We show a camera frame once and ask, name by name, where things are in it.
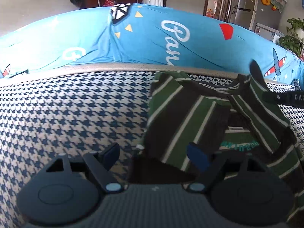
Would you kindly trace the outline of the green brown striped garment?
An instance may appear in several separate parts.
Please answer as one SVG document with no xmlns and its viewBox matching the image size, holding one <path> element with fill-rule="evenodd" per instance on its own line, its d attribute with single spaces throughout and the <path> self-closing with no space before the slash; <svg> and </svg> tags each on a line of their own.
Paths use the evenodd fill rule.
<svg viewBox="0 0 304 228">
<path fill-rule="evenodd" d="M 217 153 L 251 153 L 282 179 L 295 197 L 287 217 L 303 227 L 303 151 L 290 121 L 268 92 L 257 62 L 248 76 L 214 85 L 192 80 L 185 72 L 158 72 L 150 87 L 148 120 L 130 165 L 133 184 L 190 182 L 199 175 L 187 146 L 193 144 L 208 160 Z"/>
</svg>

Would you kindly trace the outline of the silver refrigerator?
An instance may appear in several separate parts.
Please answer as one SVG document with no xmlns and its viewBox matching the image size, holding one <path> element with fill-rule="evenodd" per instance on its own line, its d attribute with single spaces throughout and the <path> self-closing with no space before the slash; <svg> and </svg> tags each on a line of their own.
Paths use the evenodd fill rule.
<svg viewBox="0 0 304 228">
<path fill-rule="evenodd" d="M 255 32 L 258 26 L 278 29 L 281 13 L 271 0 L 235 0 L 229 22 Z"/>
</svg>

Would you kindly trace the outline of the blue printed sofa back cover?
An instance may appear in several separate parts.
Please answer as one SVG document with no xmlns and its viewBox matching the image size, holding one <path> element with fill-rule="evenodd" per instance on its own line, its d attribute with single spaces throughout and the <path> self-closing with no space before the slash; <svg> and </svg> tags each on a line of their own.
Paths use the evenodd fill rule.
<svg viewBox="0 0 304 228">
<path fill-rule="evenodd" d="M 1 37 L 1 78 L 88 63 L 147 63 L 303 81 L 303 62 L 235 24 L 145 4 L 48 17 Z"/>
</svg>

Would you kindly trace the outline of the green potted plant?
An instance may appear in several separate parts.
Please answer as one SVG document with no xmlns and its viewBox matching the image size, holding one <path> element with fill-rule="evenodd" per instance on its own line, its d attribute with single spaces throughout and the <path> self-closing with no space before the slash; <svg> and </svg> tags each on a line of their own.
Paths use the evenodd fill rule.
<svg viewBox="0 0 304 228">
<path fill-rule="evenodd" d="M 302 58 L 303 53 L 303 19 L 289 18 L 286 27 L 286 34 L 279 38 L 277 44 L 286 50 L 294 53 L 298 58 Z"/>
</svg>

